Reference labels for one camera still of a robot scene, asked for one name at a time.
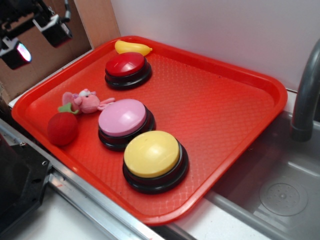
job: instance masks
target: plush toy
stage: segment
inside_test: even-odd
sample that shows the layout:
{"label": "plush toy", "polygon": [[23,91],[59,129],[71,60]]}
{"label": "plush toy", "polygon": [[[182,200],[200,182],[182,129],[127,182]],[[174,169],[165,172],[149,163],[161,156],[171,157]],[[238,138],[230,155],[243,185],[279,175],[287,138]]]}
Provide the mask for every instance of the plush toy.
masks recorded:
{"label": "plush toy", "polygon": [[82,90],[79,94],[65,92],[62,96],[63,106],[59,108],[59,112],[66,111],[66,109],[68,108],[68,104],[71,103],[71,110],[69,112],[74,114],[91,114],[96,112],[97,110],[102,111],[114,101],[114,97],[110,97],[107,100],[100,101],[96,96],[96,92],[89,91],[87,88]]}
{"label": "plush toy", "polygon": [[55,114],[48,122],[47,134],[49,141],[57,146],[69,144],[78,134],[78,121],[75,115],[91,114],[97,110],[102,111],[115,98],[100,101],[95,91],[87,88],[79,94],[65,92],[62,96],[63,106],[58,108],[59,113]]}

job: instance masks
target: button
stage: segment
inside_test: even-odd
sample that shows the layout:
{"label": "button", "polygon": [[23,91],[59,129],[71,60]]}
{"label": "button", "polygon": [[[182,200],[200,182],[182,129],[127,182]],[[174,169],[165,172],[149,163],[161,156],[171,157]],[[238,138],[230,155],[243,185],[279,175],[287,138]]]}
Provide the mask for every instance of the button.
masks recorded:
{"label": "button", "polygon": [[138,130],[147,117],[145,106],[135,99],[122,99],[110,104],[99,116],[99,127],[112,137],[122,137]]}
{"label": "button", "polygon": [[169,172],[179,159],[178,141],[164,131],[137,136],[124,151],[128,170],[141,178],[155,178]]}
{"label": "button", "polygon": [[124,77],[136,73],[145,65],[145,58],[138,52],[126,52],[116,55],[105,65],[105,70],[115,77]]}

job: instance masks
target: white wall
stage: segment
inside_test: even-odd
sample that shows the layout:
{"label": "white wall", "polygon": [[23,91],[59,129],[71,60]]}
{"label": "white wall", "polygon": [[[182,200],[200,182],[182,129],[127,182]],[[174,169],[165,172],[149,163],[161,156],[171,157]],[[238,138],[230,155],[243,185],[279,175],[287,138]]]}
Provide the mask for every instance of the white wall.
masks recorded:
{"label": "white wall", "polygon": [[111,0],[136,35],[238,65],[297,90],[320,38],[319,0]]}

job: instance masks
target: cardboard box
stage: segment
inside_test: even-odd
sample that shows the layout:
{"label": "cardboard box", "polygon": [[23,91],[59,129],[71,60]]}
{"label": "cardboard box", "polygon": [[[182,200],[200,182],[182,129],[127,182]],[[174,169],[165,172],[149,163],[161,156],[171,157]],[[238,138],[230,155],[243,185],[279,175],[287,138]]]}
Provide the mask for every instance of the cardboard box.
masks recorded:
{"label": "cardboard box", "polygon": [[[63,0],[44,0],[59,16],[65,15]],[[69,0],[73,39],[54,48],[33,27],[18,38],[32,55],[32,62],[11,70],[0,59],[0,111],[10,114],[8,103],[91,49],[120,36],[109,0]]]}

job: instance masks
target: tray rim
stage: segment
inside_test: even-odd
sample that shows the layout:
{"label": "tray rim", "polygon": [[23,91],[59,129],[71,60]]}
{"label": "tray rim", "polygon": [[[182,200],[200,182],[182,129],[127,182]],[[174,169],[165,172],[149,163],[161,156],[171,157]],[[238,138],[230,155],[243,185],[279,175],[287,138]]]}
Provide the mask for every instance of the tray rim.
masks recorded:
{"label": "tray rim", "polygon": [[[147,38],[139,37],[139,36],[122,36],[115,38],[111,41],[108,41],[104,43],[103,45],[99,46],[95,50],[89,52],[88,54],[84,55],[82,58],[75,61],[73,64],[67,66],[60,72],[54,74],[47,80],[43,81],[39,85],[32,88],[30,91],[27,91],[25,94],[23,94],[20,99],[15,103],[15,105],[12,108],[12,117],[14,120],[16,120],[23,128],[25,128],[31,135],[34,137],[36,136],[36,139],[42,143],[43,145],[50,144],[47,137],[43,134],[39,134],[39,131],[37,131],[34,126],[26,121],[24,119],[24,115],[27,108],[20,107],[20,104],[23,104],[26,106],[30,105],[37,99],[37,95],[35,94],[37,91],[40,91],[43,93],[45,91],[46,93],[51,90],[52,88],[56,87],[57,85],[61,84],[64,79],[68,79],[72,76],[72,69],[77,69],[79,66],[87,66],[86,63],[89,60],[94,60],[102,57],[105,52],[109,52],[110,47],[113,43],[115,43],[117,40],[123,40],[127,42],[139,42],[139,43],[150,43],[153,42],[155,44],[161,44],[163,48],[156,49],[153,48],[154,53],[160,54],[164,57],[170,58],[170,59],[178,59],[179,56],[184,56],[183,61],[179,61],[185,64],[188,64],[188,60],[190,59],[198,59],[199,64],[198,66],[195,66],[194,64],[192,66],[214,72],[217,74],[215,69],[218,68],[224,68],[230,70],[230,74],[237,73],[244,76],[242,82],[244,84],[248,84],[248,81],[246,82],[246,79],[248,78],[259,78],[264,81],[264,86],[259,86],[258,88],[267,92],[270,96],[272,96],[272,99],[274,100],[274,107],[273,109],[264,117],[262,121],[260,121],[253,129],[252,131],[243,139],[243,141],[232,151],[232,153],[217,167],[217,169],[204,181],[204,183],[194,191],[194,193],[178,208],[176,208],[174,211],[171,211],[169,213],[165,213],[162,215],[157,216],[149,216],[145,215],[143,213],[140,213],[139,211],[135,211],[134,213],[131,212],[136,218],[141,220],[147,225],[150,226],[156,226],[156,225],[162,225],[167,224],[169,222],[172,222],[182,215],[184,215],[186,212],[190,211],[192,207],[195,205],[196,202],[198,202],[203,195],[215,184],[215,182],[218,180],[218,176],[221,176],[228,168],[231,166],[237,158],[244,152],[244,150],[265,130],[265,128],[282,112],[284,109],[288,95],[287,90],[284,87],[284,85],[276,80],[273,77],[270,77],[265,74],[261,74],[252,70],[248,70],[236,65],[232,65],[229,63],[225,63],[213,58],[209,58],[203,55],[199,55],[196,53],[192,53],[180,48],[176,48],[173,46],[166,45],[164,43],[156,42]],[[66,157],[66,153],[64,153],[63,150],[61,150],[59,147],[50,145],[52,150],[55,152],[55,157],[57,159]],[[85,181],[87,181],[88,178],[91,178],[92,176],[89,173],[82,174],[81,176]],[[104,186],[102,186],[99,182],[96,182],[95,184],[98,184],[95,186],[99,191],[101,191],[103,194],[105,194],[108,198],[115,201],[115,198],[110,197],[103,191]]]}

